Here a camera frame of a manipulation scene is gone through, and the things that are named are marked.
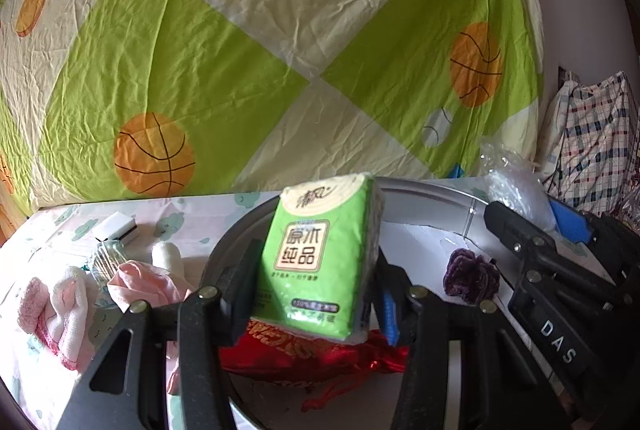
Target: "purple scrunchie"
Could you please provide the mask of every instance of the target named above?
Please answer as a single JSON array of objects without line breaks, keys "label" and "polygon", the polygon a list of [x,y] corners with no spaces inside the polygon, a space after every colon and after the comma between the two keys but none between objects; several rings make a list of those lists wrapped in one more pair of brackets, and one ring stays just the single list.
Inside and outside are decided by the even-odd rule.
[{"label": "purple scrunchie", "polygon": [[485,262],[482,255],[476,256],[469,249],[457,249],[451,253],[442,285],[447,295],[459,296],[468,304],[478,304],[498,292],[500,272],[494,259]]}]

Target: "green tissue package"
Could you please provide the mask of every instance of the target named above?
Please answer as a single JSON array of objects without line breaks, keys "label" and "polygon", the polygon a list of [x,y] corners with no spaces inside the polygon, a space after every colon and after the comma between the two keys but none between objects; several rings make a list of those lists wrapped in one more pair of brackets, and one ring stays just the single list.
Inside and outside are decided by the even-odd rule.
[{"label": "green tissue package", "polygon": [[369,174],[286,188],[262,252],[254,318],[310,338],[365,341],[382,209]]}]

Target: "blue object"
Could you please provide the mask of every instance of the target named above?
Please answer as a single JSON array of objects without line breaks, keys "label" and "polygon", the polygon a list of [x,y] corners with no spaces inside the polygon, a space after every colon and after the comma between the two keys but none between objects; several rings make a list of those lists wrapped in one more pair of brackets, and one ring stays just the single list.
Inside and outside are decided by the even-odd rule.
[{"label": "blue object", "polygon": [[453,166],[453,168],[449,172],[449,175],[447,175],[447,178],[448,179],[459,179],[464,174],[465,174],[465,171],[462,169],[462,166],[460,166],[458,163],[456,163],[455,166]]},{"label": "blue object", "polygon": [[378,319],[380,332],[386,337],[386,341],[390,346],[396,345],[400,338],[398,330],[398,321],[396,320],[396,303],[389,291],[384,291],[382,295],[384,313]]},{"label": "blue object", "polygon": [[593,228],[580,213],[555,199],[549,199],[549,204],[556,217],[558,231],[564,238],[574,244],[590,242]]}]

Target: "pink cloth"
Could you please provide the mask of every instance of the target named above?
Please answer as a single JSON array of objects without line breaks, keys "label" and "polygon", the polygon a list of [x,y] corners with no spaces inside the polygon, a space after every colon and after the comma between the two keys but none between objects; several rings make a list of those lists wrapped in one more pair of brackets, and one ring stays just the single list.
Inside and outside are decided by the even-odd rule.
[{"label": "pink cloth", "polygon": [[[120,264],[117,273],[107,284],[111,299],[122,312],[136,300],[146,300],[151,307],[182,302],[192,292],[191,285],[166,269],[135,260]],[[177,356],[177,344],[167,345],[167,357]],[[169,380],[167,393],[176,394],[178,388],[178,362],[175,362]]]},{"label": "pink cloth", "polygon": [[49,288],[34,277],[18,303],[18,325],[59,357],[69,370],[78,370],[88,311],[84,271],[68,267]]}]

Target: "white wall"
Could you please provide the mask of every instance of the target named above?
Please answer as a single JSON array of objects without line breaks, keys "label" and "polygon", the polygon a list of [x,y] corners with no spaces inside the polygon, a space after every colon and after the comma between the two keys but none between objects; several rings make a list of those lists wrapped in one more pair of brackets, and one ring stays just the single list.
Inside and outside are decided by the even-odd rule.
[{"label": "white wall", "polygon": [[640,70],[624,0],[540,0],[545,28],[546,105],[557,91],[558,65],[583,83],[596,83],[624,70],[640,100]]}]

